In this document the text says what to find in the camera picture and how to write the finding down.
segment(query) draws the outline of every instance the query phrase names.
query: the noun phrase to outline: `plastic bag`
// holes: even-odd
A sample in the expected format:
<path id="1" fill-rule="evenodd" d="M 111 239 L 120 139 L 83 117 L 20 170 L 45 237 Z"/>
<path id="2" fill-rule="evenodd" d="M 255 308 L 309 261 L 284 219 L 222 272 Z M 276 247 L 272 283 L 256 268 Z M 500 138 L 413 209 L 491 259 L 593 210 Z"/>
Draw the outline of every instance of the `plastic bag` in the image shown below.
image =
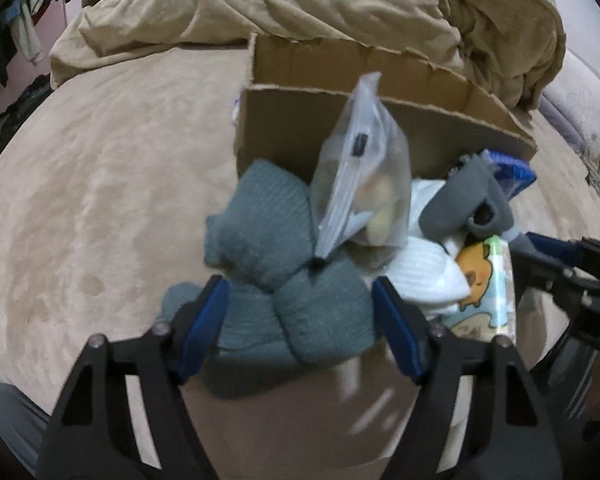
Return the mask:
<path id="1" fill-rule="evenodd" d="M 378 98 L 379 72 L 360 77 L 333 133 L 320 149 L 311 181 L 318 239 L 327 259 L 351 239 L 365 246 L 406 241 L 411 200 L 407 138 Z"/>

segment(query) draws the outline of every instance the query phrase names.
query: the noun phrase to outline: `beige comforter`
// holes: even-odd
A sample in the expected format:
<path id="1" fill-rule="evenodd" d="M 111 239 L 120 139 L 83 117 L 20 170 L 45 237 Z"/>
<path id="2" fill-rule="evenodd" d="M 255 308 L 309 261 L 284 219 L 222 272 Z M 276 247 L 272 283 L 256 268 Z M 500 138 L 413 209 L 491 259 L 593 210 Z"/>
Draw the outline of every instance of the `beige comforter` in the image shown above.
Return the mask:
<path id="1" fill-rule="evenodd" d="M 497 95 L 537 107 L 562 65 L 552 0 L 82 0 L 52 50 L 57 86 L 78 73 L 179 43 L 230 44 L 251 32 L 348 38 L 416 50 Z"/>

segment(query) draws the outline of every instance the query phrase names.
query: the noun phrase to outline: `cardboard flap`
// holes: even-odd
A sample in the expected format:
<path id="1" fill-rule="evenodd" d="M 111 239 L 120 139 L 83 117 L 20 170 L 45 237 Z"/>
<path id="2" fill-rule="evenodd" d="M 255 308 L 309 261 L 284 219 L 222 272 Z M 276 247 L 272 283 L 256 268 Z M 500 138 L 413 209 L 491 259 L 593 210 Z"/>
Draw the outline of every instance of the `cardboard flap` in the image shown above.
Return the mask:
<path id="1" fill-rule="evenodd" d="M 265 158 L 309 182 L 349 93 L 376 70 L 382 101 L 408 137 L 414 176 L 440 178 L 460 155 L 485 148 L 525 160 L 536 152 L 501 102 L 413 52 L 256 35 L 250 48 L 234 145 L 238 175 Z"/>
<path id="2" fill-rule="evenodd" d="M 254 34 L 251 55 L 252 86 L 351 92 L 361 75 L 378 71 L 382 73 L 378 88 L 382 97 L 458 112 L 533 143 L 499 100 L 461 75 L 431 64 L 416 51 L 393 52 L 332 38 L 290 41 Z"/>
<path id="3" fill-rule="evenodd" d="M 242 94 L 238 174 L 265 158 L 310 182 L 320 147 L 331 134 L 348 95 L 316 89 L 257 86 Z M 534 147 L 520 136 L 454 112 L 382 99 L 409 139 L 411 170 L 440 178 L 465 153 L 485 148 L 530 159 Z"/>

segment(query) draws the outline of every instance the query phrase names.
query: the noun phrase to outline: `person's leg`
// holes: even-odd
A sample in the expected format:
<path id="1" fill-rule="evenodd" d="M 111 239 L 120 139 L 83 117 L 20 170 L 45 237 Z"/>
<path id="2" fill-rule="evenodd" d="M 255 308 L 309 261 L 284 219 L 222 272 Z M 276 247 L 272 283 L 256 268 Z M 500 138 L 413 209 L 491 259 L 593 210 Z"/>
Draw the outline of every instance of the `person's leg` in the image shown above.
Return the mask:
<path id="1" fill-rule="evenodd" d="M 19 389 L 0 383 L 0 480 L 33 478 L 48 421 Z"/>

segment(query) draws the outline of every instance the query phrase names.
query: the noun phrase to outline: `cartoon character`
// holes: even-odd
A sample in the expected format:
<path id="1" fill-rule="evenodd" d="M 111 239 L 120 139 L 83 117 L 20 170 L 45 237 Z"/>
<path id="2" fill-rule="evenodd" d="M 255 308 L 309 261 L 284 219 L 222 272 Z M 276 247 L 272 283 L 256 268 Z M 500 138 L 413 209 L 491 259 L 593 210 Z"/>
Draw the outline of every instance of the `cartoon character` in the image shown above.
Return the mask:
<path id="1" fill-rule="evenodd" d="M 461 312 L 464 312 L 468 305 L 480 307 L 480 300 L 487 292 L 493 274 L 493 265 L 489 261 L 489 247 L 487 243 L 479 242 L 464 248 L 456 258 L 471 288 L 471 295 L 460 302 Z"/>

